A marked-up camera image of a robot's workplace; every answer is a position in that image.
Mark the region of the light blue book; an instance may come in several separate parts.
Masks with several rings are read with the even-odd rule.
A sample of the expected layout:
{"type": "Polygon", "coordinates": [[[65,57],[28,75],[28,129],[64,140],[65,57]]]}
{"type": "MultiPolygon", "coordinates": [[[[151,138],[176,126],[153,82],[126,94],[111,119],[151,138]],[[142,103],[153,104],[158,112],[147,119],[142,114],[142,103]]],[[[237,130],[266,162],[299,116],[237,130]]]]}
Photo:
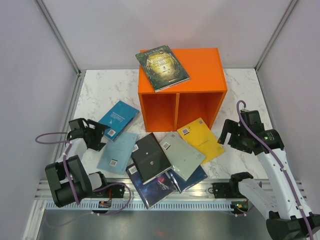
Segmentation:
{"type": "Polygon", "coordinates": [[[138,134],[123,132],[115,141],[109,142],[97,164],[97,168],[123,175],[134,150],[138,134]]]}

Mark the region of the teal ocean cover book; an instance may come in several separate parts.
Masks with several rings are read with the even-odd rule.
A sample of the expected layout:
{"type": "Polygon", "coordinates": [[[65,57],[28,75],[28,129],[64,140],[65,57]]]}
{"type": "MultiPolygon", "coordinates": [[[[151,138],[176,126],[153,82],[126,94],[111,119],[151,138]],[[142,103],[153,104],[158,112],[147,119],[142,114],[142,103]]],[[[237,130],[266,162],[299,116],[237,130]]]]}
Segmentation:
{"type": "Polygon", "coordinates": [[[107,126],[104,135],[115,141],[127,125],[138,115],[140,111],[127,103],[119,100],[98,123],[107,126]]]}

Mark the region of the black cover book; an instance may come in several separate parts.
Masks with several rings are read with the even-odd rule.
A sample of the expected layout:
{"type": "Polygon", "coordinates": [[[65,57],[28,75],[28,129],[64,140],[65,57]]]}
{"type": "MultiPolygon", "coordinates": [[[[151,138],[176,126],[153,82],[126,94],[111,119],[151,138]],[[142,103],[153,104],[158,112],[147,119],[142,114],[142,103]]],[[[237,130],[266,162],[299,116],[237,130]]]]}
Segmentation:
{"type": "Polygon", "coordinates": [[[135,143],[131,158],[143,185],[172,168],[172,164],[153,133],[135,143]]]}

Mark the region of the Alice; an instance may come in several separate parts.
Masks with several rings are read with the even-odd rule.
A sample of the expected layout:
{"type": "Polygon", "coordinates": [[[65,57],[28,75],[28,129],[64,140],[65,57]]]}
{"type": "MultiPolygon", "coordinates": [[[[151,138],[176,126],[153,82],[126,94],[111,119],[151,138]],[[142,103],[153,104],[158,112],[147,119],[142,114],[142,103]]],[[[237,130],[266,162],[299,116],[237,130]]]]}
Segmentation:
{"type": "Polygon", "coordinates": [[[156,93],[190,79],[168,45],[139,52],[135,57],[156,93]]]}

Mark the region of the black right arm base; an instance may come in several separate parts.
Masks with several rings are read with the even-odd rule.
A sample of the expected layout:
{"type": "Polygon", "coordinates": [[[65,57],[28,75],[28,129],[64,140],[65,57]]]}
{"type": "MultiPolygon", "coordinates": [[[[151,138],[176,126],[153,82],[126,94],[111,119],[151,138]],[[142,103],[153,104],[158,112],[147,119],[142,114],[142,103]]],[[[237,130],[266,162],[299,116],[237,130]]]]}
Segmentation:
{"type": "Polygon", "coordinates": [[[215,199],[231,199],[234,196],[228,182],[214,182],[208,192],[213,194],[215,199]]]}

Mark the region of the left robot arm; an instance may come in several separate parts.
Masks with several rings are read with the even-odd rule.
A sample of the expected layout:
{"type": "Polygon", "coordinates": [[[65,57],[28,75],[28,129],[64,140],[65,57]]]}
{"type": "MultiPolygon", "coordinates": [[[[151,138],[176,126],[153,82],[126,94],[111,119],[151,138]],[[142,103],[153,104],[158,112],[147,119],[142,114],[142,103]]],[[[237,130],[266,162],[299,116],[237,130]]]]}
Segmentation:
{"type": "Polygon", "coordinates": [[[103,198],[110,190],[104,174],[100,171],[88,174],[81,159],[88,149],[97,152],[103,149],[106,144],[102,138],[111,127],[84,118],[71,120],[68,124],[70,131],[63,141],[65,149],[60,161],[45,167],[52,199],[59,208],[79,204],[93,193],[103,198]]]}

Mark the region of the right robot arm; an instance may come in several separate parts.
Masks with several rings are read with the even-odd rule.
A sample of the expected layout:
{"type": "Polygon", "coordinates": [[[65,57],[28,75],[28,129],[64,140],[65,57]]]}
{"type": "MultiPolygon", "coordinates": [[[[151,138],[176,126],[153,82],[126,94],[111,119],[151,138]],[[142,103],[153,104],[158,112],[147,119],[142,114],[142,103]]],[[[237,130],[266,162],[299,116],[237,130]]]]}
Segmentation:
{"type": "Polygon", "coordinates": [[[320,230],[320,216],[304,200],[288,164],[285,146],[275,129],[266,130],[257,110],[238,113],[239,122],[226,119],[218,139],[238,151],[254,154],[263,166],[274,197],[270,197],[249,172],[232,174],[228,191],[243,196],[261,213],[273,240],[314,238],[320,230]]]}

